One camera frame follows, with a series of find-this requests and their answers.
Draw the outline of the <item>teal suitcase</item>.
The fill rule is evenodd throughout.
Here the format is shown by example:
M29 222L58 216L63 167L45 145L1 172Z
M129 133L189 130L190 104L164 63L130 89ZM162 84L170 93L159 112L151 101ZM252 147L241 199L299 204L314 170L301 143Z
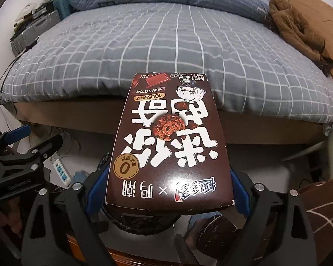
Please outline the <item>teal suitcase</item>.
M53 7L58 11L61 20L66 19L74 12L68 0L53 0Z

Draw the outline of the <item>wooden bed frame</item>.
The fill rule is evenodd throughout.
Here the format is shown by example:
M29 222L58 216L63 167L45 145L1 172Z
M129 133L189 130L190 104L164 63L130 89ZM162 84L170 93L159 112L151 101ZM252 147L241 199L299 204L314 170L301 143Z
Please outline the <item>wooden bed frame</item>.
M122 115L123 100L102 102L53 101L14 103L16 119L66 129L114 134ZM325 139L321 124L293 119L220 111L226 143L313 144Z

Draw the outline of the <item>clutter on suitcases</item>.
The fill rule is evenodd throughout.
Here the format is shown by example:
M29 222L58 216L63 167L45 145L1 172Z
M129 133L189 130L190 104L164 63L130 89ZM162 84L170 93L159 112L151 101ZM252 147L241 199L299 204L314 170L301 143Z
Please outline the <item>clutter on suitcases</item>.
M29 3L21 12L18 14L15 24L14 24L14 33L19 34L22 30L28 27L37 19L41 18L44 15L47 15L55 11L53 7L53 0L43 0L40 4Z

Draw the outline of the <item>grey suitcase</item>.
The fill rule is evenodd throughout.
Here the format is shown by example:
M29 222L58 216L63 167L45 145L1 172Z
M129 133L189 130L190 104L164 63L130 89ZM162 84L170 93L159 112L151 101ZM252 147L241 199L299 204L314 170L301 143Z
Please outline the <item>grey suitcase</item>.
M55 10L37 19L19 34L15 34L11 38L11 49L15 57L33 45L41 34L54 27L60 21L59 12Z

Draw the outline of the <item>brown fleece jacket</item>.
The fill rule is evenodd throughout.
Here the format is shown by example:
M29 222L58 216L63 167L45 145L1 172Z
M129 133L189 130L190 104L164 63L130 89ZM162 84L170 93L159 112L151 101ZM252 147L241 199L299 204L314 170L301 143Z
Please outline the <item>brown fleece jacket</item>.
M333 59L326 50L325 38L286 0L270 0L265 26L310 59L325 76L333 70Z

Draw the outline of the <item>brown chocolate snack box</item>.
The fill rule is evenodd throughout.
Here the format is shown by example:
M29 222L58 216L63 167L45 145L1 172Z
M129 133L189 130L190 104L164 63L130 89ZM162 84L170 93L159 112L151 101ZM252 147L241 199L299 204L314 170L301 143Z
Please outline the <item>brown chocolate snack box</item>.
M134 76L105 203L128 214L207 213L232 205L226 143L205 74Z

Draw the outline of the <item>grey checked bed sheet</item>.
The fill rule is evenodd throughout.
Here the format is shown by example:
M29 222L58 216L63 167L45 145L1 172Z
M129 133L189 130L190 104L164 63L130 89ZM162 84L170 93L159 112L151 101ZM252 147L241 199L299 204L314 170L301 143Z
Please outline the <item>grey checked bed sheet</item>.
M137 73L204 73L218 108L333 122L333 79L262 24L227 12L138 3L74 13L14 63L0 100L126 96Z

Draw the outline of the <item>wooden headboard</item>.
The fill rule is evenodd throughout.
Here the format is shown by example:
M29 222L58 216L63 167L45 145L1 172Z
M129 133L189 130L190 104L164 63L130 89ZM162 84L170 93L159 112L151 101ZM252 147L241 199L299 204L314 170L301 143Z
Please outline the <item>wooden headboard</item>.
M333 7L321 0L290 0L290 3L325 38L325 48L333 59Z

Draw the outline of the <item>white power strip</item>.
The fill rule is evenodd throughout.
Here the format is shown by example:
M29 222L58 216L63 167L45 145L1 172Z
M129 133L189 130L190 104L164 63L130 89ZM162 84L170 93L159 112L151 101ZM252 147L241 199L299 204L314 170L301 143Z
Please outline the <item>white power strip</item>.
M62 164L60 159L56 159L53 162L53 167L57 174L59 175L59 178L63 182L65 186L69 186L71 184L71 176L68 173L68 171L65 169L64 165Z

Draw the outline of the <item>brown patterned rug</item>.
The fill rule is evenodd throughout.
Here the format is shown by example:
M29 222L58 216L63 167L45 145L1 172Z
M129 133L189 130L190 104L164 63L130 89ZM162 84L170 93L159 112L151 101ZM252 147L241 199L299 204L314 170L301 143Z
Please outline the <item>brown patterned rug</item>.
M207 220L196 240L201 253L218 265L333 265L333 180L288 194L235 187L245 225L222 215Z

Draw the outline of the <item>black-lined trash bin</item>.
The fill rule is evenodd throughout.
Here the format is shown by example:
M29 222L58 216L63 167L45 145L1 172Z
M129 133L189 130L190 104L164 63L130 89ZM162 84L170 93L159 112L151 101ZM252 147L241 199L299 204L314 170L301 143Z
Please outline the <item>black-lined trash bin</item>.
M171 228L181 215L133 215L118 212L113 207L101 207L106 217L120 230L135 235L156 235Z

